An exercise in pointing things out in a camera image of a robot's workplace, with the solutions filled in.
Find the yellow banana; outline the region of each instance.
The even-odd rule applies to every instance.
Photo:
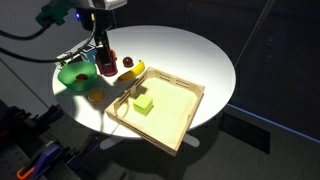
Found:
[[[128,80],[128,79],[135,78],[136,76],[138,76],[139,74],[141,74],[144,71],[144,68],[145,68],[144,67],[144,62],[139,60],[139,64],[137,64],[131,70],[123,73],[122,75],[120,75],[118,77],[118,79],[120,81],[122,81],[122,80]]]

